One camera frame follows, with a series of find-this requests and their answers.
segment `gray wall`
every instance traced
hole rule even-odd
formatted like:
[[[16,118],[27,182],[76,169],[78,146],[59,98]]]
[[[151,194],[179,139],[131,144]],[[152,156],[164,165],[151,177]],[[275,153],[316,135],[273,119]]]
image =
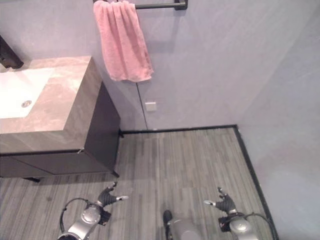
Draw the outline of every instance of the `gray wall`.
[[[163,3],[171,0],[137,0]],[[156,101],[145,125],[134,83],[109,79],[91,0],[0,0],[0,34],[24,59],[92,55],[123,130],[237,123],[297,39],[318,0],[190,0],[187,11],[139,10]]]
[[[320,7],[239,121],[280,239],[320,239]]]

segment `electrical outlet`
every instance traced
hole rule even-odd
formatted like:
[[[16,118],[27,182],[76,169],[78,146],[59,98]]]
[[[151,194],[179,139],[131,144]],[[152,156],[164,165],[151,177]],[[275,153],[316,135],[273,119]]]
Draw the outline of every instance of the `electrical outlet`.
[[[145,109],[147,112],[154,112],[157,110],[157,103],[155,101],[146,102]]]

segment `baseboard trim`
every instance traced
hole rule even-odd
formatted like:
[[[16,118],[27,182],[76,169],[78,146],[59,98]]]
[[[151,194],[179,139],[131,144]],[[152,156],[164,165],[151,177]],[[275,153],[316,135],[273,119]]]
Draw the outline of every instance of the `baseboard trim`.
[[[126,130],[121,131],[122,134],[152,134],[152,133],[168,133],[168,132],[182,132],[182,131],[195,131],[195,130],[208,130],[208,129],[228,129],[235,128],[237,125],[218,125],[218,126],[202,126],[202,127],[189,127],[189,128],[172,128],[172,129],[156,129],[156,130]]]
[[[254,183],[254,185],[255,185],[255,189],[256,189],[256,191],[258,192],[260,201],[261,201],[261,203],[262,203],[263,210],[264,210],[264,212],[265,212],[265,216],[266,216],[266,218],[271,222],[271,224],[272,224],[272,226],[273,226],[273,228],[274,228],[275,239],[278,240],[278,239],[279,239],[279,236],[278,236],[278,232],[277,232],[277,229],[276,229],[274,220],[273,220],[273,218],[272,218],[272,216],[271,216],[271,212],[270,212],[270,210],[269,210],[269,207],[268,207],[266,198],[265,198],[265,196],[264,196],[264,193],[262,192],[262,189],[261,189],[259,180],[258,180],[258,178],[257,178],[256,172],[255,172],[255,169],[254,169],[254,166],[252,165],[252,162],[251,162],[251,160],[250,160],[250,157],[249,157],[249,154],[248,154],[248,151],[247,151],[245,142],[243,141],[243,139],[242,139],[242,137],[241,137],[241,134],[240,134],[240,132],[239,132],[239,128],[238,128],[237,125],[235,125],[235,127],[233,127],[233,130],[234,130],[234,134],[235,134],[235,136],[236,136],[236,139],[237,139],[237,141],[238,141],[238,143],[239,143],[239,146],[240,146],[240,148],[241,148],[241,151],[242,151],[242,154],[243,154],[243,157],[244,157],[246,166],[247,166],[248,169],[249,169],[250,175],[251,175],[252,180],[253,180],[253,183]]]

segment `faucet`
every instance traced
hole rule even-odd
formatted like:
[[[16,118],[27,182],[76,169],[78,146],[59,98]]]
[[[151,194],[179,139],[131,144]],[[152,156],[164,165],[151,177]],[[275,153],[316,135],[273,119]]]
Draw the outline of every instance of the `faucet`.
[[[11,47],[0,35],[0,63],[7,69],[19,69],[23,66],[24,62],[15,54]]]

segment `sink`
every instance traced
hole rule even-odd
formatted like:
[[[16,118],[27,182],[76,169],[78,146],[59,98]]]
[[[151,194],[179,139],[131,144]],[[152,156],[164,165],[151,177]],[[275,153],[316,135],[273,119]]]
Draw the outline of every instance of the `sink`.
[[[53,71],[39,68],[0,73],[0,119],[28,116]]]

